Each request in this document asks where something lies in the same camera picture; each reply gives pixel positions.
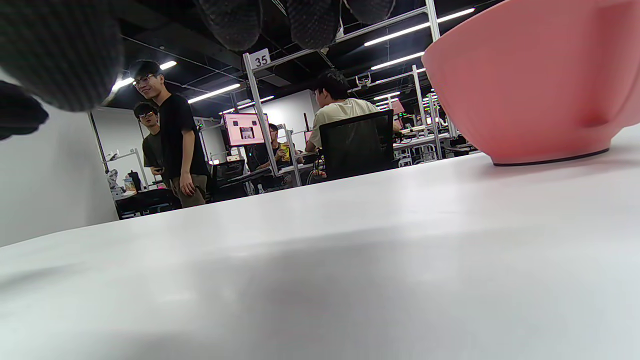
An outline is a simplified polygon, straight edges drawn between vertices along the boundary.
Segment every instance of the beige t-shirt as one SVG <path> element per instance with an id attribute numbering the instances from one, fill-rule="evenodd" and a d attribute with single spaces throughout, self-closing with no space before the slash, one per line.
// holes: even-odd
<path id="1" fill-rule="evenodd" d="M 314 143 L 317 147 L 322 147 L 319 130 L 321 125 L 377 111 L 380 111 L 380 109 L 373 106 L 370 102 L 360 99 L 346 99 L 342 102 L 329 104 L 316 113 L 316 118 L 314 119 L 314 132 L 311 134 L 309 141 Z"/>

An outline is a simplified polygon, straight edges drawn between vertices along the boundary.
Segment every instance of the man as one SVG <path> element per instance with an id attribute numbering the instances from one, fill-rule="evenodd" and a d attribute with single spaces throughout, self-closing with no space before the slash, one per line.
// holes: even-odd
<path id="1" fill-rule="evenodd" d="M 158 108 L 149 102 L 139 102 L 133 113 L 136 119 L 143 124 L 149 135 L 142 140 L 142 155 L 145 167 L 151 168 L 151 173 L 162 177 L 165 186 L 170 188 L 169 179 L 164 178 L 164 165 L 162 156 L 162 142 L 160 140 L 160 125 L 158 124 Z"/>
<path id="2" fill-rule="evenodd" d="M 320 75 L 312 90 L 316 93 L 316 102 L 321 109 L 314 119 L 314 131 L 305 149 L 307 152 L 322 147 L 319 130 L 321 125 L 379 111 L 370 102 L 350 99 L 347 79 L 337 70 L 329 70 Z"/>
<path id="3" fill-rule="evenodd" d="M 167 91 L 156 62 L 139 60 L 130 73 L 138 91 L 159 106 L 164 177 L 183 208 L 203 205 L 209 171 L 189 103 Z"/>
<path id="4" fill-rule="evenodd" d="M 275 124 L 269 124 L 269 138 L 271 139 L 271 150 L 273 151 L 273 156 L 276 160 L 276 165 L 278 168 L 284 168 L 293 165 L 291 161 L 291 148 L 288 144 L 278 142 L 278 126 Z M 271 166 L 269 163 L 269 155 L 262 151 L 256 150 L 256 160 L 259 162 L 263 162 L 262 165 L 258 167 L 268 168 Z M 298 158 L 297 162 L 299 164 L 303 163 L 302 158 Z M 282 179 L 275 179 L 273 177 L 264 177 L 261 180 L 261 183 L 265 189 L 278 188 L 281 186 L 290 186 L 292 185 L 291 176 L 284 176 Z"/>
<path id="5" fill-rule="evenodd" d="M 271 139 L 271 150 L 273 151 L 273 156 L 276 158 L 276 165 L 278 165 L 278 168 L 292 165 L 291 148 L 287 144 L 278 142 L 277 125 L 269 124 L 269 137 Z M 261 160 L 265 161 L 265 163 L 260 165 L 258 168 L 267 168 L 271 166 L 269 163 L 269 156 L 267 154 L 264 154 Z M 302 163 L 302 161 L 302 158 L 298 159 L 298 163 Z"/>

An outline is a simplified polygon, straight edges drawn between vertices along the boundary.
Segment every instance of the black hair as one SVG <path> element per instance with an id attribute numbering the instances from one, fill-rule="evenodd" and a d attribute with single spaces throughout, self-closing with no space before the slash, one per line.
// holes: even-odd
<path id="1" fill-rule="evenodd" d="M 158 115 L 159 110 L 156 105 L 146 101 L 139 102 L 136 107 L 133 108 L 133 115 L 136 116 L 136 119 L 138 119 L 138 121 L 140 121 L 140 117 L 142 115 L 148 113 L 154 113 Z"/>
<path id="2" fill-rule="evenodd" d="M 326 90 L 333 100 L 344 100 L 349 98 L 349 83 L 347 82 L 347 79 L 335 69 L 327 70 L 322 73 L 311 90 L 317 90 L 319 92 Z"/>
<path id="3" fill-rule="evenodd" d="M 138 60 L 129 67 L 129 75 L 134 79 L 147 75 L 158 76 L 161 73 L 160 64 L 152 60 Z"/>

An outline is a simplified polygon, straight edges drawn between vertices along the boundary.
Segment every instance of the fluorescent light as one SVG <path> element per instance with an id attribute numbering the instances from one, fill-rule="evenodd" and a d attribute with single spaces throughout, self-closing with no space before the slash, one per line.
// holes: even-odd
<path id="1" fill-rule="evenodd" d="M 271 99 L 273 99 L 274 97 L 275 97 L 275 96 L 267 96 L 267 97 L 265 97 L 264 99 L 260 99 L 260 102 L 265 102 L 265 101 L 267 101 L 267 100 L 271 100 Z M 255 105 L 255 102 L 253 102 L 253 101 L 252 101 L 252 102 L 248 102 L 248 103 L 246 103 L 246 104 L 244 104 L 244 105 L 242 105 L 242 106 L 238 106 L 238 109 L 244 109 L 244 108 L 249 107 L 249 106 L 251 106 L 251 105 Z M 229 109 L 229 110 L 225 110 L 225 111 L 223 111 L 223 112 L 219 113 L 219 115 L 226 114 L 226 113 L 230 113 L 230 112 L 235 111 L 235 110 L 236 110 L 236 109 Z"/>
<path id="2" fill-rule="evenodd" d="M 388 62 L 388 63 L 384 63 L 384 64 L 376 65 L 376 66 L 372 67 L 372 68 L 371 68 L 371 70 L 381 69 L 381 68 L 383 68 L 383 67 L 388 67 L 389 65 L 393 65 L 393 64 L 397 64 L 397 63 L 402 63 L 402 62 L 407 61 L 407 60 L 411 60 L 411 59 L 414 59 L 414 58 L 419 58 L 419 57 L 420 57 L 420 56 L 422 56 L 422 55 L 424 55 L 424 51 L 423 51 L 423 52 L 421 52 L 421 53 L 417 53 L 417 54 L 413 54 L 413 55 L 405 56 L 404 58 L 400 58 L 400 59 L 397 59 L 397 60 L 394 60 L 394 61 L 390 61 L 390 62 Z"/>
<path id="3" fill-rule="evenodd" d="M 265 97 L 264 99 L 260 99 L 260 102 L 262 103 L 262 102 L 265 102 L 267 100 L 271 100 L 273 98 L 274 98 L 273 96 Z M 238 106 L 238 109 L 248 108 L 251 105 L 255 105 L 255 101 L 249 102 L 248 104 L 244 104 L 242 106 Z"/>
<path id="4" fill-rule="evenodd" d="M 398 101 L 398 99 L 391 99 L 391 102 L 394 102 L 394 101 Z M 378 106 L 378 105 L 388 104 L 388 103 L 389 103 L 388 101 L 383 101 L 383 102 L 379 102 L 378 104 L 375 104 L 375 105 Z"/>
<path id="5" fill-rule="evenodd" d="M 445 17 L 442 17 L 442 18 L 438 19 L 438 22 L 443 22 L 443 21 L 455 19 L 457 17 L 464 16 L 464 15 L 466 15 L 468 13 L 472 13 L 475 10 L 476 10 L 475 8 L 471 8 L 471 9 L 467 9 L 467 10 L 464 10 L 464 11 L 459 12 L 459 13 L 455 13 L 455 14 L 452 14 L 452 15 L 449 15 L 449 16 L 445 16 Z M 420 30 L 420 29 L 428 28 L 430 25 L 431 25 L 430 22 L 425 22 L 424 24 L 420 24 L 420 25 L 414 26 L 412 28 L 408 28 L 408 29 L 405 29 L 405 30 L 402 30 L 402 31 L 398 31 L 397 33 L 393 33 L 393 34 L 389 34 L 389 35 L 381 37 L 381 38 L 377 38 L 376 40 L 372 40 L 370 42 L 366 42 L 364 44 L 364 46 L 370 46 L 370 45 L 373 45 L 373 44 L 377 44 L 379 42 L 383 42 L 383 41 L 389 40 L 391 38 L 399 37 L 399 36 L 402 36 L 404 34 L 409 34 L 409 33 L 412 33 L 414 31 L 417 31 L 417 30 Z"/>
<path id="6" fill-rule="evenodd" d="M 204 95 L 200 95 L 198 97 L 194 97 L 193 99 L 189 100 L 188 103 L 193 104 L 196 101 L 200 101 L 202 99 L 206 99 L 208 97 L 212 97 L 212 96 L 216 96 L 216 95 L 220 95 L 224 92 L 228 92 L 229 90 L 233 90 L 236 88 L 239 88 L 240 84 L 235 84 L 235 85 L 231 85 L 231 86 L 227 86 L 226 88 L 222 88 L 220 90 L 216 90 L 214 92 L 210 92 L 208 94 L 204 94 Z"/>
<path id="7" fill-rule="evenodd" d="M 438 22 L 443 22 L 443 21 L 447 21 L 447 20 L 455 19 L 455 18 L 457 18 L 457 17 L 464 16 L 464 15 L 466 15 L 466 14 L 468 14 L 468 13 L 472 13 L 472 12 L 474 12 L 475 10 L 476 10 L 476 8 L 466 9 L 466 10 L 461 11 L 461 12 L 459 12 L 459 13 L 455 13 L 455 14 L 452 14 L 452 15 L 449 15 L 449 16 L 441 17 L 441 18 L 439 18 L 439 19 L 438 19 Z"/>
<path id="8" fill-rule="evenodd" d="M 169 69 L 170 67 L 176 65 L 177 62 L 175 61 L 169 61 L 168 63 L 164 63 L 162 65 L 160 65 L 160 69 L 165 70 L 165 69 Z"/>
<path id="9" fill-rule="evenodd" d="M 418 26 L 414 26 L 412 28 L 408 28 L 408 29 L 405 29 L 405 30 L 402 30 L 402 31 L 398 31 L 397 33 L 389 34 L 389 35 L 387 35 L 385 37 L 377 38 L 376 40 L 372 40 L 370 42 L 366 42 L 366 43 L 364 43 L 364 46 L 370 46 L 370 45 L 373 45 L 373 44 L 377 44 L 379 42 L 383 42 L 383 41 L 389 40 L 390 38 L 399 37 L 401 35 L 409 34 L 409 33 L 414 32 L 416 30 L 428 28 L 429 25 L 431 25 L 431 23 L 427 22 L 427 23 L 424 23 L 424 24 L 421 24 L 421 25 L 418 25 Z"/>
<path id="10" fill-rule="evenodd" d="M 113 85 L 113 88 L 111 88 L 111 91 L 118 90 L 119 88 L 122 88 L 123 86 L 127 86 L 132 82 L 133 82 L 133 78 L 126 78 L 124 80 L 120 80 L 117 83 L 115 83 L 115 85 Z"/>
<path id="11" fill-rule="evenodd" d="M 394 92 L 393 94 L 387 94 L 387 95 L 374 97 L 373 99 L 374 100 L 386 99 L 387 97 L 392 97 L 392 96 L 396 96 L 396 95 L 400 95 L 400 92 Z"/>

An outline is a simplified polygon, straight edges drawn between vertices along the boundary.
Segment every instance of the bowl base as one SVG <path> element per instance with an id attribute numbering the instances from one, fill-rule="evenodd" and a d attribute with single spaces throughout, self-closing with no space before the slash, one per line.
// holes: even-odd
<path id="1" fill-rule="evenodd" d="M 524 166 L 529 166 L 529 165 L 542 165 L 542 164 L 561 163 L 563 161 L 584 159 L 584 158 L 588 158 L 590 156 L 596 156 L 596 155 L 604 154 L 607 151 L 609 151 L 609 148 L 606 148 L 606 149 L 600 150 L 600 151 L 596 151 L 596 152 L 590 152 L 589 154 L 583 154 L 583 155 L 578 155 L 578 156 L 570 156 L 568 158 L 544 160 L 544 161 L 533 161 L 531 163 L 513 163 L 513 164 L 493 163 L 493 165 L 497 166 L 497 167 L 524 167 Z"/>

